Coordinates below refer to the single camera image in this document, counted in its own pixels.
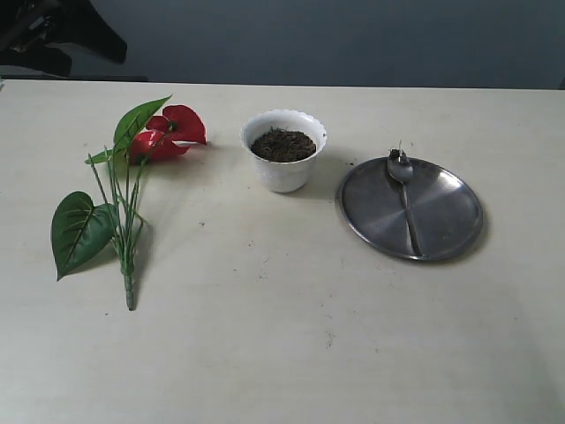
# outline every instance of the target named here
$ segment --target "white cup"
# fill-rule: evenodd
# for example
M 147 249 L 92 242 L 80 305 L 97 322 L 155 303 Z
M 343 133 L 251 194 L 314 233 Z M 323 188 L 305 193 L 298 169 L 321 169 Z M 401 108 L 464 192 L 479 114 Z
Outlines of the white cup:
M 251 151 L 253 143 L 272 128 L 300 131 L 312 139 L 316 145 L 313 155 L 296 162 L 271 162 L 258 157 Z M 328 133 L 324 125 L 304 112 L 297 110 L 270 110 L 252 117 L 241 130 L 241 141 L 252 155 L 260 182 L 275 193 L 290 193 L 302 187 L 313 173 L 316 157 L 326 146 Z

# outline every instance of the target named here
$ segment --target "red anthurium flower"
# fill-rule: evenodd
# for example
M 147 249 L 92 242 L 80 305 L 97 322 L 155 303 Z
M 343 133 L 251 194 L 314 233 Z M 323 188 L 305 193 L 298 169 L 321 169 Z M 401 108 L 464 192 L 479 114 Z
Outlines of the red anthurium flower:
M 167 106 L 162 116 L 149 119 L 146 128 L 130 147 L 130 162 L 139 163 L 149 153 L 155 143 L 161 141 L 151 154 L 151 161 L 162 161 L 183 155 L 191 147 L 178 146 L 175 141 L 191 141 L 206 144 L 206 128 L 194 110 L 184 106 Z

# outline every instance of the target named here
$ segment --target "table surface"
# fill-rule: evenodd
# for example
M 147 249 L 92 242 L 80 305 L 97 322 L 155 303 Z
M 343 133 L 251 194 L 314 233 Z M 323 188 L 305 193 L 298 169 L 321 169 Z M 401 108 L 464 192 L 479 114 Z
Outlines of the table surface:
M 56 281 L 49 227 L 87 153 L 173 94 L 210 144 L 152 167 L 138 310 L 104 252 Z M 328 129 L 312 181 L 280 195 L 238 139 L 264 110 Z M 0 422 L 565 421 L 565 93 L 8 80 L 0 92 Z M 346 227 L 351 164 L 409 154 L 478 194 L 458 261 L 380 254 Z

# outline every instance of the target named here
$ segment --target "metal plate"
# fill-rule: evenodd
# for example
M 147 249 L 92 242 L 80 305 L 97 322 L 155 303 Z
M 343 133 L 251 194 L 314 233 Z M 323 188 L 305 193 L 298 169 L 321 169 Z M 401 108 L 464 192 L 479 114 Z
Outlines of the metal plate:
M 343 179 L 337 201 L 350 227 L 383 253 L 436 261 L 464 253 L 483 227 L 475 193 L 442 167 L 411 158 L 414 178 L 406 186 L 424 256 L 412 250 L 400 184 L 387 173 L 387 158 L 361 163 Z

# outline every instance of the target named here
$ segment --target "dark soil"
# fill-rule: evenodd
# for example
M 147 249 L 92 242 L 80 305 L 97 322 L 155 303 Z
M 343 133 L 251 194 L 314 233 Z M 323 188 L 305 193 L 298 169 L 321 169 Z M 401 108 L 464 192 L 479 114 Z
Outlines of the dark soil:
M 273 128 L 253 143 L 251 151 L 271 162 L 296 162 L 313 155 L 316 145 L 303 132 Z

